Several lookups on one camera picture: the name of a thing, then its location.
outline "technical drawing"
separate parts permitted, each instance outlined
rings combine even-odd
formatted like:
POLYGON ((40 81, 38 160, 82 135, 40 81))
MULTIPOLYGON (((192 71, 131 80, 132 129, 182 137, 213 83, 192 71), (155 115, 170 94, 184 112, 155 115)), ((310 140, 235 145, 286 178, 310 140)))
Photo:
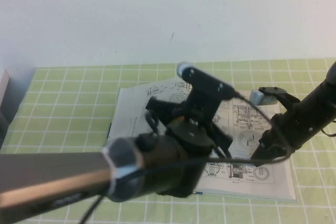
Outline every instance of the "technical drawing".
POLYGON ((176 82, 175 87, 185 88, 187 91, 190 91, 193 88, 193 86, 187 82, 176 82))
POLYGON ((256 167, 253 170, 253 175, 259 180, 266 180, 269 177, 269 170, 263 166, 256 167))
POLYGON ((246 105, 233 105, 235 124, 252 129, 256 124, 261 125, 264 117, 254 108, 246 105))
POLYGON ((219 115, 215 114, 215 115, 214 115, 214 118, 212 119, 212 121, 213 121, 214 123, 218 123, 218 122, 220 121, 220 119, 221 119, 221 117, 220 117, 219 115))
POLYGON ((266 168, 237 163, 207 163, 202 176, 247 183, 274 184, 275 182, 272 166, 266 168))
POLYGON ((224 167, 224 164, 221 163, 207 163, 204 167, 204 171, 206 171, 208 176, 216 177, 222 167, 224 167))
POLYGON ((238 141, 244 148, 257 148, 259 145, 259 139, 261 138, 260 134, 251 131, 251 130, 245 130, 239 133, 238 135, 238 141))
POLYGON ((246 165, 244 164, 228 164, 226 168, 229 178, 244 178, 243 174, 247 173, 246 165))

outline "screw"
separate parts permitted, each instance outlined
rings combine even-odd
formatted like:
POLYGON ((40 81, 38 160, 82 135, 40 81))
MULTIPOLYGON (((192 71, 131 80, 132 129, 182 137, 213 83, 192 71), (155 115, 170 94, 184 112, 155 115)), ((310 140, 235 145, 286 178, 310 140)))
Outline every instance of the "screw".
POLYGON ((219 84, 219 87, 217 88, 218 91, 220 91, 221 89, 223 89, 224 85, 222 83, 219 84))

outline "cable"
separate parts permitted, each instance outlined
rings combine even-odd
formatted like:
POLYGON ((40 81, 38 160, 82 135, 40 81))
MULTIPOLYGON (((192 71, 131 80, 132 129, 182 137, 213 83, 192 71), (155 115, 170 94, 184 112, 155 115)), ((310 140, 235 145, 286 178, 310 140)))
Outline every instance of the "cable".
POLYGON ((335 137, 336 136, 336 133, 333 133, 333 134, 327 134, 324 129, 321 129, 322 133, 328 137, 335 137))
POLYGON ((99 206, 101 201, 104 199, 104 197, 107 195, 107 192, 109 188, 105 189, 101 195, 93 202, 93 204, 90 206, 90 208, 86 211, 85 215, 80 220, 79 224, 84 224, 87 222, 87 220, 90 218, 93 211, 99 206))
POLYGON ((326 136, 329 136, 329 137, 335 137, 336 136, 336 133, 334 134, 327 134, 323 129, 321 129, 322 133, 324 133, 326 136))
POLYGON ((273 123, 266 116, 266 114, 263 111, 261 111, 258 107, 251 104, 245 97, 243 97, 242 95, 237 93, 236 98, 239 98, 239 99, 245 101, 246 103, 248 103, 255 110, 257 110, 267 120, 267 122, 269 124, 271 124, 272 129, 275 131, 275 133, 277 134, 281 143, 283 144, 284 148, 286 149, 286 155, 284 157, 279 158, 279 159, 254 159, 254 160, 243 159, 243 158, 230 158, 230 157, 227 157, 227 158, 223 158, 223 157, 218 157, 218 158, 209 158, 209 157, 208 158, 192 158, 192 159, 175 162, 175 163, 168 164, 168 165, 161 166, 161 167, 138 170, 134 173, 128 174, 128 175, 120 178, 117 183, 125 183, 125 182, 127 182, 131 179, 137 178, 137 177, 146 176, 146 175, 149 175, 149 174, 153 174, 153 173, 161 172, 163 170, 167 170, 167 169, 171 169, 171 168, 177 168, 177 167, 181 167, 181 166, 192 166, 192 165, 199 165, 199 164, 205 164, 205 163, 211 163, 211 162, 214 162, 214 163, 254 164, 254 165, 260 164, 261 165, 261 164, 264 164, 264 163, 277 164, 277 163, 280 163, 280 162, 283 162, 283 161, 287 160, 290 157, 292 151, 291 151, 291 147, 290 147, 288 141, 286 140, 285 136, 282 134, 280 128, 275 123, 273 123))

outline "book page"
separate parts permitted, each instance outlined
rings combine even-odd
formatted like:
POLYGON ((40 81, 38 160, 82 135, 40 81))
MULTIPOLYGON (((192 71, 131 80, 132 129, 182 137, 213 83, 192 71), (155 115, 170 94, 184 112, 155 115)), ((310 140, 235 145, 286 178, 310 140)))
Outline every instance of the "book page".
MULTIPOLYGON (((180 78, 148 83, 121 89, 109 138, 137 136, 151 132, 145 120, 145 106, 150 97, 159 100, 182 102, 192 86, 180 78)), ((250 92, 241 94, 249 97, 250 92)), ((280 112, 279 105, 260 106, 272 117, 280 112)), ((267 121, 244 101, 223 101, 214 122, 233 137, 229 151, 233 157, 250 158, 259 145, 262 133, 269 129, 267 121)), ((165 127, 159 124, 160 134, 165 127)), ((295 199, 289 162, 255 167, 247 164, 208 163, 198 183, 197 191, 213 194, 242 194, 265 198, 295 199)))
MULTIPOLYGON (((240 93, 249 98, 249 91, 240 93)), ((279 104, 259 108, 269 118, 280 112, 279 104)), ((217 118, 218 126, 233 137, 229 148, 232 157, 250 158, 258 147, 263 132, 270 128, 260 113, 239 99, 222 102, 217 118)), ((208 163, 196 190, 204 193, 218 194, 225 191, 263 198, 296 199, 288 161, 259 167, 249 164, 208 163)))

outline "printed diagram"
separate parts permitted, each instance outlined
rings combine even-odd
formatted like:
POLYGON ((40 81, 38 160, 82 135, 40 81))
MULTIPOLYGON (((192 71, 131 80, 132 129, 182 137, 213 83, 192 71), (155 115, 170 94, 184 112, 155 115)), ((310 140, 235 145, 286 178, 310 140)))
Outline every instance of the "printed diagram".
POLYGON ((246 165, 244 164, 228 164, 227 172, 229 178, 243 178, 243 174, 247 173, 246 165))
POLYGON ((219 173, 219 170, 224 166, 224 164, 221 163, 207 163, 204 167, 204 170, 206 173, 208 173, 208 176, 217 176, 217 173, 219 173))
POLYGON ((262 127, 263 116, 254 108, 246 105, 233 105, 234 123, 240 128, 253 129, 262 127))
POLYGON ((265 179, 268 179, 269 177, 268 169, 263 166, 254 168, 253 174, 257 179, 260 179, 260 180, 265 180, 265 179))
POLYGON ((221 117, 220 117, 219 115, 215 114, 215 116, 214 116, 214 118, 212 119, 212 121, 213 121, 214 123, 218 123, 218 122, 220 121, 220 119, 221 119, 221 117))
POLYGON ((233 104, 235 150, 249 156, 259 145, 262 133, 269 128, 264 117, 254 108, 233 104))
POLYGON ((255 131, 246 130, 242 131, 238 135, 238 141, 245 148, 253 148, 256 149, 259 145, 259 139, 261 135, 255 131))
POLYGON ((275 183, 272 166, 266 168, 247 164, 207 163, 202 176, 248 183, 275 183))
POLYGON ((193 86, 190 83, 187 83, 185 81, 183 82, 176 82, 175 83, 176 88, 184 88, 186 91, 192 90, 193 86))

